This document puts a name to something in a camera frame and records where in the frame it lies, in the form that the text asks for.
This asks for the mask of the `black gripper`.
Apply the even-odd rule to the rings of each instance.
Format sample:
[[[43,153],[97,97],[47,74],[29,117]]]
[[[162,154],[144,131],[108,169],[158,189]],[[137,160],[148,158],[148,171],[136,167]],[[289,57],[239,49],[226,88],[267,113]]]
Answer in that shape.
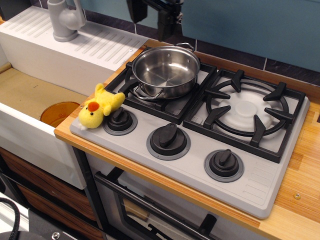
[[[148,16],[148,6],[158,12],[157,38],[160,42],[175,35],[180,29],[180,17],[184,0],[127,0],[130,18],[138,23]]]

